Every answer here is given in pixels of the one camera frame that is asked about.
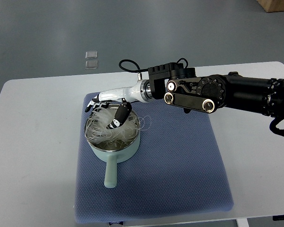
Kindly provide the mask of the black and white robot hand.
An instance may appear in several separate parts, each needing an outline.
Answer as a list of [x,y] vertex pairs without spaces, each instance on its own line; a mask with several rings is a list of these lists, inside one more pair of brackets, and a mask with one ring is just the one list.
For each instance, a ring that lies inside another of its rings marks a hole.
[[115,129],[121,127],[129,117],[133,102],[149,102],[152,100],[152,95],[148,91],[148,83],[145,81],[138,82],[133,87],[123,87],[100,92],[88,103],[85,112],[91,109],[96,109],[101,106],[108,106],[111,102],[119,102],[120,105],[115,113],[115,116],[108,129]]

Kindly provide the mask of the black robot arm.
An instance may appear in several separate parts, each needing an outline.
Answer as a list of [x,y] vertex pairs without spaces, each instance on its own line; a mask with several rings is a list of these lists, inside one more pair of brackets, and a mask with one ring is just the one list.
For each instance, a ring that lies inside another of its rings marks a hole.
[[147,69],[151,95],[166,104],[213,113],[228,107],[273,118],[269,129],[284,137],[284,79],[247,78],[237,72],[197,77],[194,68],[171,62]]

